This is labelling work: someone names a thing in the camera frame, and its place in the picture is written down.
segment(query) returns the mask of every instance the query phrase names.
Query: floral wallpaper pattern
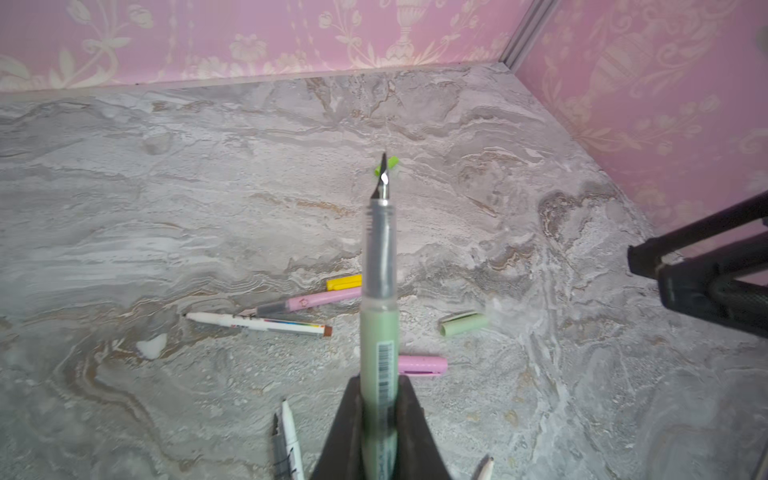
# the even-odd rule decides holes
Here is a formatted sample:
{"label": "floral wallpaper pattern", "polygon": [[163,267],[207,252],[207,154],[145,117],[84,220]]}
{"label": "floral wallpaper pattern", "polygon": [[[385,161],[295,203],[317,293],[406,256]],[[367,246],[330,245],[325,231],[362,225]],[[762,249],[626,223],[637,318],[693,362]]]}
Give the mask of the floral wallpaper pattern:
{"label": "floral wallpaper pattern", "polygon": [[497,61],[530,1],[8,0],[0,92]]}
{"label": "floral wallpaper pattern", "polygon": [[561,0],[518,76],[665,233],[768,190],[765,25],[765,0]]}

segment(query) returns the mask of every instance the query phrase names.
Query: gray pen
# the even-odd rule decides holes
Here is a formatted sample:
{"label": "gray pen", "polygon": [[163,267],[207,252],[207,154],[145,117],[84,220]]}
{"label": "gray pen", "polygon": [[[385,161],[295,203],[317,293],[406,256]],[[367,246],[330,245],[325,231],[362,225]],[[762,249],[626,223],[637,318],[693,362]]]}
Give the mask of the gray pen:
{"label": "gray pen", "polygon": [[286,440],[277,421],[277,414],[272,418],[272,447],[275,455],[275,479],[290,479],[290,464],[288,462],[288,452],[286,452]]}

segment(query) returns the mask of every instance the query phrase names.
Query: barcode sticker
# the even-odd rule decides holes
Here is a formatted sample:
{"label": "barcode sticker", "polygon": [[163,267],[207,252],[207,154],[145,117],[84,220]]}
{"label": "barcode sticker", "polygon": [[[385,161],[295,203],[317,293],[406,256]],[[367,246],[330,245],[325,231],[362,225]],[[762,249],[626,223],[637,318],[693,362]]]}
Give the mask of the barcode sticker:
{"label": "barcode sticker", "polygon": [[378,480],[389,480],[392,476],[391,468],[395,462],[395,452],[389,447],[388,433],[394,423],[395,412],[395,384],[393,375],[395,368],[395,343],[393,341],[379,342],[376,344],[376,386],[378,388],[378,411],[376,412],[376,426],[379,431],[377,442],[377,477]]}
{"label": "barcode sticker", "polygon": [[392,368],[395,360],[395,343],[392,341],[379,342],[376,344],[376,351],[378,353],[376,385],[379,386],[379,421],[384,421],[383,425],[379,424],[379,426],[385,429],[387,426],[387,409],[393,400]]}

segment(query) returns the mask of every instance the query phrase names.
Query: white marker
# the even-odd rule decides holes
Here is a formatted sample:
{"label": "white marker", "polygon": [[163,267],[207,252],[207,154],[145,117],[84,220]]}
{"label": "white marker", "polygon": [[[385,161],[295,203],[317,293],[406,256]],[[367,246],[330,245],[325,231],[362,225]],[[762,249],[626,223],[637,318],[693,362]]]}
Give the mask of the white marker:
{"label": "white marker", "polygon": [[290,332],[303,333],[305,335],[331,336],[333,331],[333,328],[330,326],[316,325],[315,323],[290,322],[251,316],[225,315],[222,313],[195,312],[188,313],[185,317],[200,323],[231,327],[241,326],[261,332]]}
{"label": "white marker", "polygon": [[493,457],[489,458],[485,465],[482,466],[478,480],[491,480],[493,475]]}
{"label": "white marker", "polygon": [[296,437],[296,426],[293,424],[293,413],[288,401],[283,400],[283,434],[286,436],[286,452],[290,462],[290,477],[293,480],[304,480],[304,465],[301,463],[301,449]]}

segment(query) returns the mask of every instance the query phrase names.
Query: metal nib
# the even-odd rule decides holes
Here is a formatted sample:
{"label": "metal nib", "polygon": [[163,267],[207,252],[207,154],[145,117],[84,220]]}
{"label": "metal nib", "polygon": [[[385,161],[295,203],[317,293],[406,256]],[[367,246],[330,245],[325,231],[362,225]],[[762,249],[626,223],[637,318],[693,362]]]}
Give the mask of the metal nib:
{"label": "metal nib", "polygon": [[376,189],[373,191],[371,198],[380,200],[389,200],[389,169],[388,161],[386,159],[386,152],[382,154],[382,166],[379,168],[379,184],[376,185]]}

